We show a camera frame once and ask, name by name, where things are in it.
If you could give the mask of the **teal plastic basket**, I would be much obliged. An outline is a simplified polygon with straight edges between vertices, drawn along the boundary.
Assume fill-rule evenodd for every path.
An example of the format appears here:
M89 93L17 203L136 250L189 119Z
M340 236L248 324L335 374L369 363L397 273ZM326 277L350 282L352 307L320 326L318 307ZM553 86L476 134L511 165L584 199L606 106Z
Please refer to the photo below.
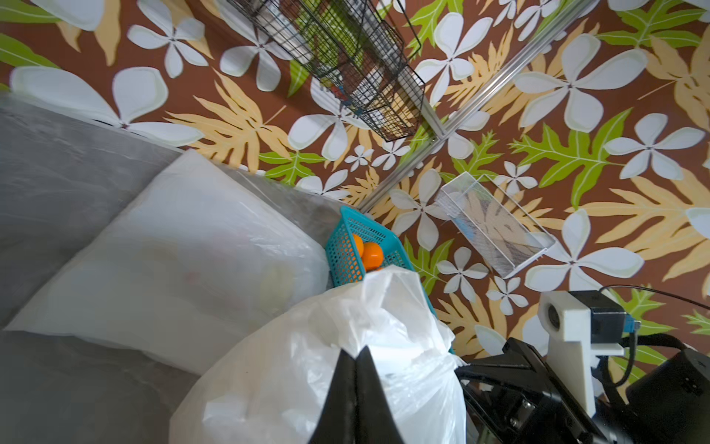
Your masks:
M380 268L365 270L362 259L358 257L353 234L360 236L364 243L375 242L381 246L385 259ZM332 282L336 287L361 281L367 273L387 266L414 270L403 245L392 231L347 206L340 208L340 221L327 241L325 252Z

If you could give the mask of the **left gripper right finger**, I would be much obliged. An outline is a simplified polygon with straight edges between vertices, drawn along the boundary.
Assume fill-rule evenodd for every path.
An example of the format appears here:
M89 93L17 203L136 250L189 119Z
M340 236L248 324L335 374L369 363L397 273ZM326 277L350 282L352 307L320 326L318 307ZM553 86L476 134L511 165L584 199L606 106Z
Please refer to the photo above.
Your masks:
M356 442L403 444L368 347L356 358Z

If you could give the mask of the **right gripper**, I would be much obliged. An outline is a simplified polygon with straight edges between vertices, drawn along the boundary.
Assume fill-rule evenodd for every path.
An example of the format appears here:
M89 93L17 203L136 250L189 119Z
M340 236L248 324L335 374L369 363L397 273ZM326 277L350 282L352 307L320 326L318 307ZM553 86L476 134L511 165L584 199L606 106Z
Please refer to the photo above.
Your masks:
M536 349L509 339L502 353L456 369L466 406L502 443L606 443L600 428Z

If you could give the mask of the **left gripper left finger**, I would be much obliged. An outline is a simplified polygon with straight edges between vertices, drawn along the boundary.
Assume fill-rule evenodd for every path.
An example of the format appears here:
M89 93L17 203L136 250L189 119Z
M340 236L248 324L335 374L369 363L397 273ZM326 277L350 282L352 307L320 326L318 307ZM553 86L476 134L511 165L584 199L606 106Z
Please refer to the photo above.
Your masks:
M356 361L341 351L310 444L351 444L357 425Z

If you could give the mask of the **printed white plastic bag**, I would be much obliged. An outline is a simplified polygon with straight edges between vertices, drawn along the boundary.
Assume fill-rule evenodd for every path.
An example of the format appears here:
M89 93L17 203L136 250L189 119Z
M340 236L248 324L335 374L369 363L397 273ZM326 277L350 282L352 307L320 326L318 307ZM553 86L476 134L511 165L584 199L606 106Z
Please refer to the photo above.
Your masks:
M453 332L415 272L388 266L308 298L242 340L192 387L172 443L304 443L316 429L340 353L372 354L407 443L462 443L466 408Z

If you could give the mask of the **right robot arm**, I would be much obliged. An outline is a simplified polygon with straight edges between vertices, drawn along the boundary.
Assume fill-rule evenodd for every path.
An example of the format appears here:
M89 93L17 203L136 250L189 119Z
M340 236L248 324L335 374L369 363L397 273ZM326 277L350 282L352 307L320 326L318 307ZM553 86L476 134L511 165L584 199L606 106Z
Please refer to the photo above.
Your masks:
M533 346L509 340L503 353L457 369L473 429L482 443L706 443L709 358L669 334L642 336L641 346L677 349L628 386L614 387L608 359L593 373L606 399L584 412Z

